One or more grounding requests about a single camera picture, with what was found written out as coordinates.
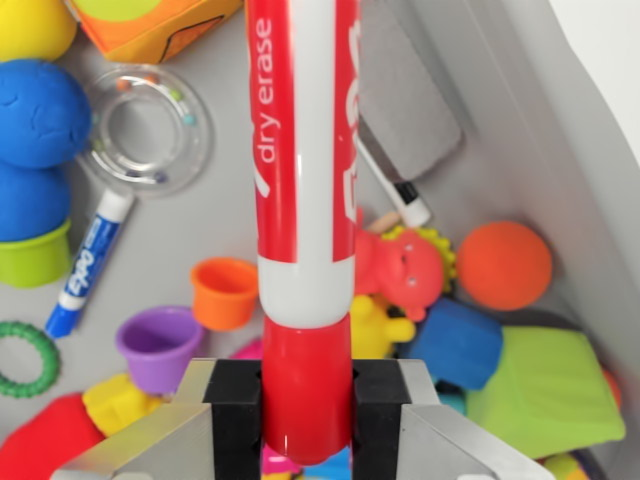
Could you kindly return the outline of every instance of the blue textured ball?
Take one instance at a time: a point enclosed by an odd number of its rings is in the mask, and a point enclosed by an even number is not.
[[[0,242],[49,233],[70,209],[69,184],[59,167],[30,170],[0,163]]]
[[[80,153],[90,130],[89,100],[62,68],[40,60],[0,63],[0,161],[60,165]]]

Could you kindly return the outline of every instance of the yellow duck toy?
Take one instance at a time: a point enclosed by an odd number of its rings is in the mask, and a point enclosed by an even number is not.
[[[410,342],[416,326],[407,318],[389,318],[382,298],[357,295],[351,304],[351,355],[355,359],[388,356],[394,343]]]

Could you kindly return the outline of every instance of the orange stacking cup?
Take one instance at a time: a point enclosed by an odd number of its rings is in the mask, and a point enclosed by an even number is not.
[[[193,316],[210,330],[242,328],[258,298],[258,269],[237,258],[209,258],[191,270]]]

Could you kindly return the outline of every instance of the purple stacking cup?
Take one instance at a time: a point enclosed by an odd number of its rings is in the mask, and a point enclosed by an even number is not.
[[[116,346],[138,388],[159,395],[178,389],[203,334],[191,309],[157,307],[127,320],[118,329]]]

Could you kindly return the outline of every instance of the yellow toy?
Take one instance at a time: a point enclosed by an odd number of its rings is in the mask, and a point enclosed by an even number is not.
[[[71,46],[76,30],[63,0],[0,0],[0,62],[56,60]]]
[[[589,480],[580,463],[568,453],[547,458],[544,468],[553,473],[556,480]]]
[[[87,413],[105,436],[118,433],[150,414],[163,402],[138,389],[126,373],[99,383],[82,396]]]
[[[394,240],[406,230],[405,227],[398,225],[393,230],[382,234],[383,240]],[[451,241],[444,238],[435,228],[414,228],[418,235],[431,243],[442,257],[442,266],[444,267],[444,281],[442,282],[442,291],[449,293],[451,291],[451,281],[458,276],[456,271],[456,254],[451,250]]]
[[[381,298],[357,295],[351,304],[351,356],[385,358],[394,343],[410,342],[415,323],[407,318],[389,318],[388,304]]]

